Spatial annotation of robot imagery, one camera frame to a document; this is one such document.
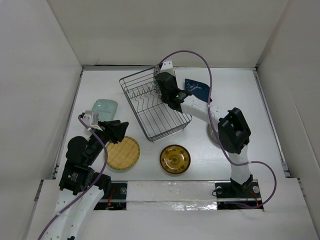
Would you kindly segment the round bamboo woven plate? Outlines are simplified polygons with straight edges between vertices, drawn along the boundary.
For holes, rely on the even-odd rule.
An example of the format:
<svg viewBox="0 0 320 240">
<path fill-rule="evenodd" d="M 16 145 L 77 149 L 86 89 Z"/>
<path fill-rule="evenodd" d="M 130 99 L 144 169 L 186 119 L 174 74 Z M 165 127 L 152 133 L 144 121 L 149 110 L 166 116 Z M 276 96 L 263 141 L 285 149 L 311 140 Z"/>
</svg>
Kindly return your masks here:
<svg viewBox="0 0 320 240">
<path fill-rule="evenodd" d="M 107 165 L 117 171 L 132 168 L 138 162 L 141 154 L 138 142 L 130 136 L 125 136 L 119 143 L 108 142 L 106 149 L 108 153 Z"/>
</svg>

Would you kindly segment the blue floral round plate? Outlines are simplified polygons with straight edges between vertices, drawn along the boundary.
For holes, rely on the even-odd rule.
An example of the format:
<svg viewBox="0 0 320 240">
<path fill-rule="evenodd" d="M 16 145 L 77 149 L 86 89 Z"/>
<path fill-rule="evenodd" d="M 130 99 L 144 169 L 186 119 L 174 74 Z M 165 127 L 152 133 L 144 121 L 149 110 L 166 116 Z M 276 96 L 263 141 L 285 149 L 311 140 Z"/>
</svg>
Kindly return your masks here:
<svg viewBox="0 0 320 240">
<path fill-rule="evenodd" d="M 153 87 L 154 87 L 154 91 L 158 94 L 159 98 L 161 97 L 161 91 L 159 89 L 156 77 L 160 73 L 160 71 L 161 71 L 161 64 L 157 64 L 153 69 Z"/>
</svg>

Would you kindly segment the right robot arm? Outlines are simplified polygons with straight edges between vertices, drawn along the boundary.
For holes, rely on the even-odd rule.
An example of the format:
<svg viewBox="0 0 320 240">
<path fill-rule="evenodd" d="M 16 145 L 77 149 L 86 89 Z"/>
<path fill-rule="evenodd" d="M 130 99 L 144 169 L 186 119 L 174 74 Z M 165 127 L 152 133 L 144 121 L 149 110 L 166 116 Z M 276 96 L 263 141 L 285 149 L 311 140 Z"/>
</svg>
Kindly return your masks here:
<svg viewBox="0 0 320 240">
<path fill-rule="evenodd" d="M 248 160 L 248 144 L 251 130 L 242 113 L 234 107 L 231 110 L 219 107 L 208 108 L 206 100 L 210 100 L 210 87 L 202 82 L 186 78 L 185 89 L 178 88 L 176 77 L 168 72 L 153 75 L 153 82 L 163 103 L 172 110 L 191 115 L 208 125 L 213 123 L 212 131 L 217 144 L 227 152 L 231 160 L 231 191 L 237 197 L 242 197 L 249 191 L 253 181 Z"/>
</svg>

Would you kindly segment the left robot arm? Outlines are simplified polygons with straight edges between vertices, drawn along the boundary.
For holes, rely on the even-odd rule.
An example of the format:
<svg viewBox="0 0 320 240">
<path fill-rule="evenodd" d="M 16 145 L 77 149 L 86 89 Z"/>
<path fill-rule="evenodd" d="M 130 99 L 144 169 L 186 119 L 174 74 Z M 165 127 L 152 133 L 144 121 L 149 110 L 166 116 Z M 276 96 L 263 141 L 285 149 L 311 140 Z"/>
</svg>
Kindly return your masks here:
<svg viewBox="0 0 320 240">
<path fill-rule="evenodd" d="M 78 240 L 99 200 L 111 194 L 111 177 L 91 166 L 108 143 L 124 139 L 129 123 L 112 120 L 98 126 L 102 129 L 87 128 L 89 139 L 75 136 L 67 144 L 54 217 L 43 232 L 43 240 Z"/>
</svg>

